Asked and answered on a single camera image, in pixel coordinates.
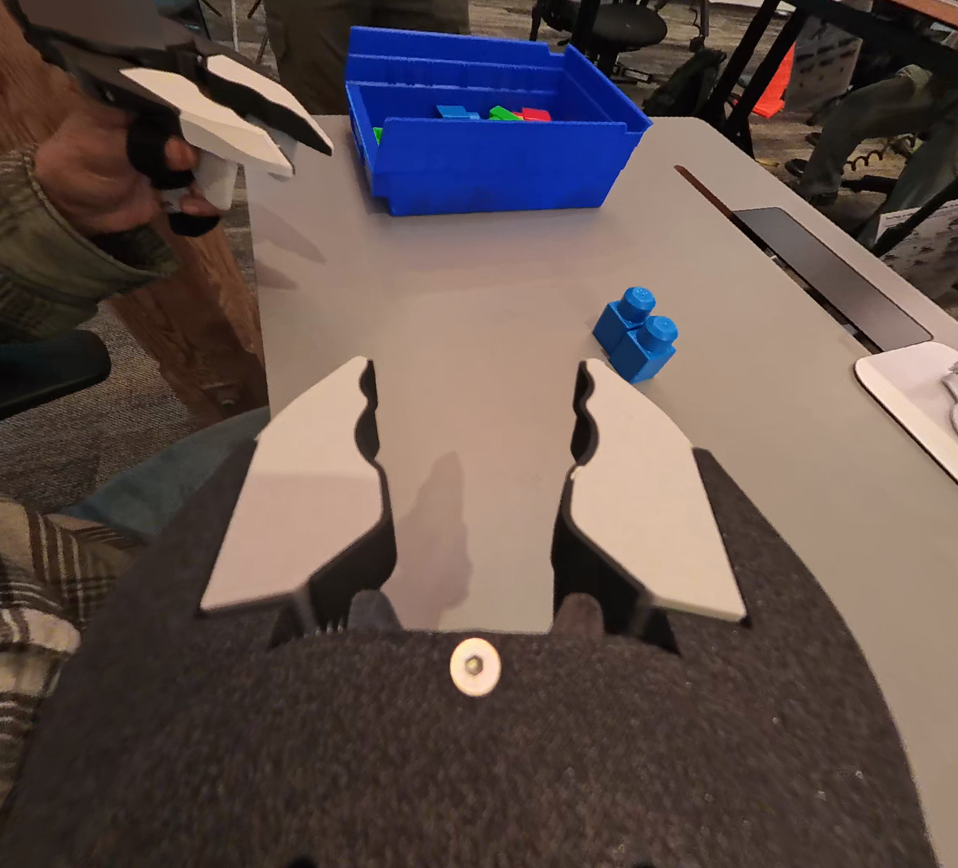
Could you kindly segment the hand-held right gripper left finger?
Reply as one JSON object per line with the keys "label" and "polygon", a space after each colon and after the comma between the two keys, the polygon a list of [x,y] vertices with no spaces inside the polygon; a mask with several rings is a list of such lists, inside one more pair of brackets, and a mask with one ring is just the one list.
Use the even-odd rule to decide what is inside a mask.
{"label": "hand-held right gripper left finger", "polygon": [[345,628],[398,560],[378,451],[375,365],[356,356],[258,435],[201,611],[278,605],[305,633]]}

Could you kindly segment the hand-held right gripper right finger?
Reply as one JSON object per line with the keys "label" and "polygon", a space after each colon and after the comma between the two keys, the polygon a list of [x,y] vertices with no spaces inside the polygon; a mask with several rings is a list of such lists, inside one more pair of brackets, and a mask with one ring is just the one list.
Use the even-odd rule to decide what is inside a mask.
{"label": "hand-held right gripper right finger", "polygon": [[572,407],[572,465],[551,542],[554,620],[573,598],[607,635],[648,635],[670,613],[746,624],[687,436],[595,358],[578,364]]}

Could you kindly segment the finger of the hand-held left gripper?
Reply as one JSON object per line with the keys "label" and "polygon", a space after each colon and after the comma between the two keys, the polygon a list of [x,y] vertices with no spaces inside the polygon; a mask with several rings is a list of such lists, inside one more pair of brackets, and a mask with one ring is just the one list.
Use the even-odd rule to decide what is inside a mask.
{"label": "finger of the hand-held left gripper", "polygon": [[262,167],[277,178],[293,177],[292,163],[265,129],[204,95],[185,76],[150,68],[127,68],[120,73],[174,107],[183,138],[195,148],[227,162]]}
{"label": "finger of the hand-held left gripper", "polygon": [[301,102],[234,50],[197,39],[201,88],[218,104],[324,155],[333,143]]}

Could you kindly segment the blue plastic bin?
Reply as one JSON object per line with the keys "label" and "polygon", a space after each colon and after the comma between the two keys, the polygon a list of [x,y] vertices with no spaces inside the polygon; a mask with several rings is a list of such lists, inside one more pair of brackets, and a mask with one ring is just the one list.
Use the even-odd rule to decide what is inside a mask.
{"label": "blue plastic bin", "polygon": [[[345,87],[371,195],[393,216],[598,208],[653,126],[577,49],[542,42],[356,25]],[[489,120],[496,105],[552,121]]]}

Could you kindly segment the person's left hand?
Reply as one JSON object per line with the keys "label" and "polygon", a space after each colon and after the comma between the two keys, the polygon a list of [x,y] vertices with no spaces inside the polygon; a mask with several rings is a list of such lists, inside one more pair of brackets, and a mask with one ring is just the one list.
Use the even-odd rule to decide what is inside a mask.
{"label": "person's left hand", "polygon": [[46,197],[89,239],[157,226],[164,214],[159,191],[128,159],[134,119],[82,96],[34,152],[35,179]]}

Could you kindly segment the person's blue jeans leg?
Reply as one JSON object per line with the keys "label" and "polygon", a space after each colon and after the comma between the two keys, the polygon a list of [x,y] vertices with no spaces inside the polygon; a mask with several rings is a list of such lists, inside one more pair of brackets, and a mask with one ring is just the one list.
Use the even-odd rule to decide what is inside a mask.
{"label": "person's blue jeans leg", "polygon": [[57,513],[133,538],[153,539],[232,452],[256,440],[269,421],[269,407],[261,407],[201,429]]}

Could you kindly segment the person's plaid shirt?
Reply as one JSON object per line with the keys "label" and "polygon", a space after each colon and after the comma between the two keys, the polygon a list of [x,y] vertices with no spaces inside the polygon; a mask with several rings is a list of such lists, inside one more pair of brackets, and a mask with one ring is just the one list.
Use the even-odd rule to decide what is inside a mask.
{"label": "person's plaid shirt", "polygon": [[1,499],[1,805],[44,703],[146,541]]}

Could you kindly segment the white rectangular mat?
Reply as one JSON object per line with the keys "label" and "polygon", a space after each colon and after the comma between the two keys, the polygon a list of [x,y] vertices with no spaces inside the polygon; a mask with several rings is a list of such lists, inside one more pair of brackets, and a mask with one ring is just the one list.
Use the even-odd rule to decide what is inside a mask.
{"label": "white rectangular mat", "polygon": [[858,383],[952,480],[957,479],[957,435],[940,380],[955,363],[955,348],[929,341],[860,358],[854,365]]}

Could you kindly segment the printed paper sheet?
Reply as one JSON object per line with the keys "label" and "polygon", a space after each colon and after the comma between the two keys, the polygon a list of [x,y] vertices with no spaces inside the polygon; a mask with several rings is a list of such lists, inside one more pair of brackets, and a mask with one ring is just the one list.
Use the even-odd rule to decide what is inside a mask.
{"label": "printed paper sheet", "polygon": [[880,259],[955,318],[957,201],[941,205]]}

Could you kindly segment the dark backpack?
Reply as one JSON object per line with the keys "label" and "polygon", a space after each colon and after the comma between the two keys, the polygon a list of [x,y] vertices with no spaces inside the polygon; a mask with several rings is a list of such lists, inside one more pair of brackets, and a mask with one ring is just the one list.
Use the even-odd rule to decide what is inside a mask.
{"label": "dark backpack", "polygon": [[726,59],[726,52],[702,47],[644,100],[643,112],[651,119],[695,117],[711,95]]}

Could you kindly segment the orange bag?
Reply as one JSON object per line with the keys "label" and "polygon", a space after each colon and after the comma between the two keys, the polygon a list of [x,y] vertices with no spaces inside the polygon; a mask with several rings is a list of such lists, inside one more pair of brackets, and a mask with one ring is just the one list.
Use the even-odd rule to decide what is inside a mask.
{"label": "orange bag", "polygon": [[785,95],[791,80],[794,64],[795,46],[792,45],[785,55],[772,80],[757,100],[752,113],[763,119],[771,119],[784,109]]}

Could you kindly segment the grey box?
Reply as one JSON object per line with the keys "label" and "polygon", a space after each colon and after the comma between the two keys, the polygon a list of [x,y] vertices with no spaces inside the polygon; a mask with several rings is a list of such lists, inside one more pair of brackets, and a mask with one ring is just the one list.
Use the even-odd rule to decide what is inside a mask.
{"label": "grey box", "polygon": [[784,109],[788,112],[815,110],[844,95],[856,69],[861,46],[859,37],[808,16],[794,44]]}

